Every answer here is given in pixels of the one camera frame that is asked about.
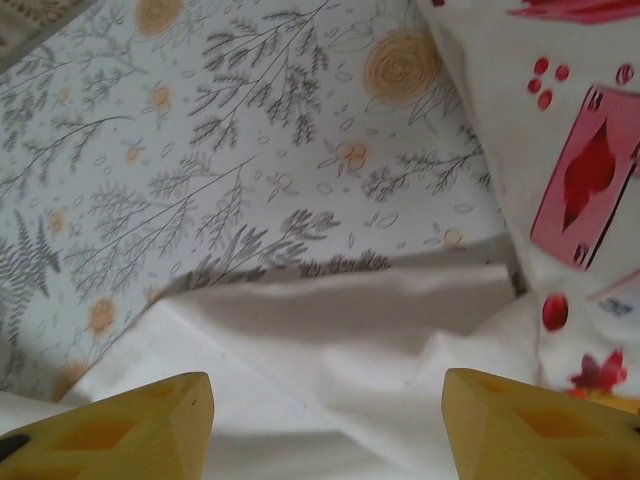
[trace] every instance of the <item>red leaf print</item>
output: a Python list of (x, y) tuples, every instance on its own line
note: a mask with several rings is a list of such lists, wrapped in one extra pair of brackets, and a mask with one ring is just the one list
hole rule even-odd
[(574, 398), (580, 398), (581, 400), (587, 399), (587, 392), (582, 388), (574, 388), (573, 390), (568, 390), (567, 393)]
[(571, 377), (576, 388), (600, 390), (611, 393), (613, 387), (624, 383), (627, 369), (623, 366), (624, 356), (621, 350), (614, 350), (602, 366), (588, 353), (582, 357), (582, 372)]

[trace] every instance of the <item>yellow flower print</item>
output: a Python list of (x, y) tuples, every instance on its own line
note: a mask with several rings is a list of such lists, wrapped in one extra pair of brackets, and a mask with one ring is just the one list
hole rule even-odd
[(367, 158), (367, 147), (361, 143), (341, 143), (336, 149), (336, 156), (342, 160), (347, 171), (360, 170)]
[(63, 233), (67, 228), (67, 220), (63, 210), (54, 210), (49, 215), (49, 228), (54, 235)]
[(145, 296), (147, 297), (147, 308), (149, 308), (162, 300), (165, 296), (165, 292), (160, 287), (149, 287), (145, 290)]
[(180, 16), (182, 0), (138, 0), (136, 26), (146, 37), (167, 30)]
[(151, 101), (160, 115), (166, 115), (171, 110), (171, 90), (166, 85), (156, 85)]
[(108, 334), (113, 327), (116, 315), (116, 305), (109, 297), (98, 300), (91, 308), (89, 315), (89, 329), (95, 337)]
[(324, 160), (318, 165), (318, 168), (325, 168), (331, 165), (338, 165), (338, 177), (343, 171), (360, 177), (358, 170), (364, 167), (367, 161), (367, 146), (362, 143), (341, 143), (335, 149), (331, 142), (325, 140), (325, 146), (329, 152), (332, 152), (331, 158)]
[(134, 165), (140, 160), (140, 152), (144, 152), (147, 149), (147, 147), (144, 147), (141, 144), (142, 139), (137, 142), (129, 142), (127, 140), (120, 142), (120, 145), (127, 147), (124, 158), (128, 164)]
[(300, 192), (292, 187), (293, 177), (290, 173), (276, 173), (275, 175), (268, 176), (266, 180), (269, 185), (275, 187), (271, 192), (271, 195), (269, 195), (267, 203), (276, 198), (280, 193), (290, 197), (300, 195)]
[(460, 242), (462, 242), (462, 232), (457, 228), (450, 228), (444, 233), (442, 244), (445, 249), (459, 249), (461, 248)]
[(71, 97), (71, 89), (69, 87), (64, 87), (62, 90), (58, 92), (58, 102), (66, 103), (67, 100)]
[(142, 113), (155, 112), (158, 116), (157, 125), (159, 130), (171, 110), (171, 89), (160, 82), (156, 83), (152, 88), (148, 86), (143, 88), (149, 95), (149, 106), (142, 110)]
[(379, 101), (398, 104), (425, 93), (441, 69), (433, 37), (427, 32), (402, 30), (389, 34), (369, 54), (364, 84)]
[(54, 402), (62, 400), (90, 367), (91, 365), (86, 360), (73, 360), (67, 363), (56, 377), (51, 400)]

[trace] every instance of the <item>patterned fabric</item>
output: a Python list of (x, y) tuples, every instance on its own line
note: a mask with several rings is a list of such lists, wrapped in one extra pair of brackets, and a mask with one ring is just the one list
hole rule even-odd
[(418, 1), (539, 298), (540, 382), (640, 397), (640, 2)]
[(82, 0), (0, 0), (0, 72), (79, 13)]
[(355, 3), (101, 1), (0, 76), (2, 389), (179, 291), (509, 254), (416, 6)]

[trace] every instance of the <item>red card print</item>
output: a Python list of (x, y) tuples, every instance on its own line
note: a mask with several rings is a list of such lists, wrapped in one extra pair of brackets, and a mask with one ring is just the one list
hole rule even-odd
[(592, 87), (542, 199), (531, 239), (586, 270), (640, 156), (640, 95)]
[(640, 15), (640, 0), (525, 0), (520, 17), (582, 24), (615, 22)]

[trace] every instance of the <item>playing card print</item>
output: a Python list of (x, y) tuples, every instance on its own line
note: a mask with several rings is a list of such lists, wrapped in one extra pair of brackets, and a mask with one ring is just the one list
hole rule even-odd
[(633, 328), (640, 322), (640, 270), (616, 282), (606, 290), (587, 298), (617, 320)]
[(511, 15), (596, 25), (640, 15), (640, 0), (524, 0)]
[(630, 63), (625, 63), (623, 65), (620, 65), (620, 68), (618, 68), (618, 71), (616, 72), (616, 83), (620, 86), (626, 85), (631, 80), (633, 80), (634, 76), (635, 70), (633, 68), (633, 65), (631, 65)]
[(640, 155), (638, 115), (639, 95), (587, 93), (531, 229), (562, 262), (591, 265)]

